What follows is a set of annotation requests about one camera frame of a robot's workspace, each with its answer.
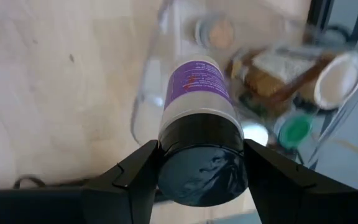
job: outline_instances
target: white lid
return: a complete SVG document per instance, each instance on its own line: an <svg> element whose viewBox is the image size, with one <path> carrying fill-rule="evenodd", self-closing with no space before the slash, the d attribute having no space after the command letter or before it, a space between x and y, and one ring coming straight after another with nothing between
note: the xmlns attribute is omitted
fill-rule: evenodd
<svg viewBox="0 0 358 224"><path fill-rule="evenodd" d="M314 101L326 110L345 103L358 89L358 53L337 56L320 74Z"/></svg>

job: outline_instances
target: purple label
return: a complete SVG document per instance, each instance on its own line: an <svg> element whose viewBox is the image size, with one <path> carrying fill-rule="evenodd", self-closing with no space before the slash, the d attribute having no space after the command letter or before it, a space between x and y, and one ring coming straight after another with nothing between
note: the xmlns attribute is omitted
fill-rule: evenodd
<svg viewBox="0 0 358 224"><path fill-rule="evenodd" d="M192 61L178 67L170 77L164 109L179 96L192 91L216 93L230 102L219 69L208 62Z"/></svg>

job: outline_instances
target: bottle label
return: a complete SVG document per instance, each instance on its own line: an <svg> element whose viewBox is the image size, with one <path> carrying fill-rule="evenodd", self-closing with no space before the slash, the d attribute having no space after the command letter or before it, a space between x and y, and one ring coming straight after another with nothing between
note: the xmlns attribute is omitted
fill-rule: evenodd
<svg viewBox="0 0 358 224"><path fill-rule="evenodd" d="M192 61L179 66L170 77L164 109L179 96L193 91L215 93L231 102L221 71L211 63Z"/></svg>

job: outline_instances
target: black lid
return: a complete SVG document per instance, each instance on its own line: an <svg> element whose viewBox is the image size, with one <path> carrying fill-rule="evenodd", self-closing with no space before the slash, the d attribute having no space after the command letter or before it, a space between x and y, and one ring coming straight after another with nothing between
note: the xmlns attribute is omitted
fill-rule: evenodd
<svg viewBox="0 0 358 224"><path fill-rule="evenodd" d="M158 187L189 206L226 203L247 188L242 137L231 121L215 114L177 119L160 135L166 151Z"/></svg>

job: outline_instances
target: transparent container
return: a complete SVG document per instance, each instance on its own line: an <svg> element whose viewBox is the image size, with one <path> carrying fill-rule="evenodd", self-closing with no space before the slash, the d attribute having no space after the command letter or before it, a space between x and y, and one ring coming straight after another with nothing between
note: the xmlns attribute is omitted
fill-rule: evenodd
<svg viewBox="0 0 358 224"><path fill-rule="evenodd" d="M232 43L224 48L200 43L203 37L196 32L200 21L222 15L229 18L234 29ZM134 139L139 144L144 144L158 137L168 79L179 59L192 54L209 55L224 72L240 49L259 49L278 43L292 47L315 46L330 52L353 49L351 45L326 37L305 22L283 16L258 0L165 0L158 13L158 24L152 36L134 103L131 121ZM238 88L239 84L227 78L227 85L239 119L258 121L272 135L277 135L274 122L262 120L238 100L237 91L241 89ZM296 151L283 149L282 153L315 169L322 146L346 122L357 102L358 89L350 100L328 113L303 111L313 117L311 134Z"/></svg>

